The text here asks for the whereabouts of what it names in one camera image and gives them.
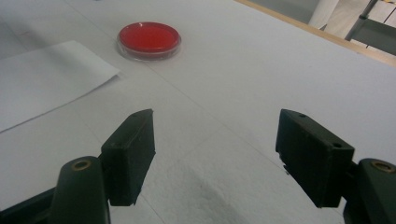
white paper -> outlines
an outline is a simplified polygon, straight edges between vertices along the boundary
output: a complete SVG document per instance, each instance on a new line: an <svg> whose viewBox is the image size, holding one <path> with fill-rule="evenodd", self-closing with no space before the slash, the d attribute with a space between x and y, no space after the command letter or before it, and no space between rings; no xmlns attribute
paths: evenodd
<svg viewBox="0 0 396 224"><path fill-rule="evenodd" d="M65 105L120 70L76 41L0 61L0 132Z"/></svg>

black cable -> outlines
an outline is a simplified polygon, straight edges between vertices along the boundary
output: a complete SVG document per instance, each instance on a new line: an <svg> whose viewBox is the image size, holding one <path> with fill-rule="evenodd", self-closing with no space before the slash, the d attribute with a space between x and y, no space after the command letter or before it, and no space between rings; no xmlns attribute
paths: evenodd
<svg viewBox="0 0 396 224"><path fill-rule="evenodd" d="M393 12L395 11L396 7L392 10L392 12L390 12L390 14L387 16L387 18L384 20L383 23L387 22L387 20L389 19L389 17L393 14Z"/></svg>

screw hole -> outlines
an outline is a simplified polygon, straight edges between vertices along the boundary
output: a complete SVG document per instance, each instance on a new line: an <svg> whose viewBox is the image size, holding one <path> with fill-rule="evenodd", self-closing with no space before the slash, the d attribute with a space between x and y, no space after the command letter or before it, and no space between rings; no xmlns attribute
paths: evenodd
<svg viewBox="0 0 396 224"><path fill-rule="evenodd" d="M74 171L82 171L82 170L87 169L90 166L91 166L91 162L90 161L76 161L72 165L72 170L74 170Z"/></svg>
<svg viewBox="0 0 396 224"><path fill-rule="evenodd" d="M385 172L385 173L391 174L391 173L395 173L395 172L396 172L396 169L395 169L394 166L391 166L391 165L389 165L389 164L386 164L386 163L384 163L384 162L382 162L382 161L372 161L372 165L373 165L376 169L378 169L378 170L380 170L380 171L383 171L383 172Z"/></svg>
<svg viewBox="0 0 396 224"><path fill-rule="evenodd" d="M342 147L341 144L339 144L339 143L333 143L332 145L333 145L334 147Z"/></svg>

petri dish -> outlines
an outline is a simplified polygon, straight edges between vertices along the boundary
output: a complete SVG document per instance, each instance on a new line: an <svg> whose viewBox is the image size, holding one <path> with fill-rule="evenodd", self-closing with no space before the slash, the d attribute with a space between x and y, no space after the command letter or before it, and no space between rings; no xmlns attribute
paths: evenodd
<svg viewBox="0 0 396 224"><path fill-rule="evenodd" d="M178 52L181 37L165 24L145 21L125 26L119 33L118 45L126 58L159 61Z"/></svg>

white table surface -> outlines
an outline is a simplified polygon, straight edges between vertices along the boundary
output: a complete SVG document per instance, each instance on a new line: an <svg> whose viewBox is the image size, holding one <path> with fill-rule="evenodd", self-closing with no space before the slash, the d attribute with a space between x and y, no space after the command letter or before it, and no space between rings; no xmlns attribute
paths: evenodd
<svg viewBox="0 0 396 224"><path fill-rule="evenodd" d="M176 28L181 52L156 63L116 50L122 27ZM121 70L103 87L0 133L0 210L100 154L128 117L154 110L157 155L136 206L113 223L343 223L317 209L275 153L281 108L396 163L396 68L226 0L0 0L0 59L76 40Z"/></svg>

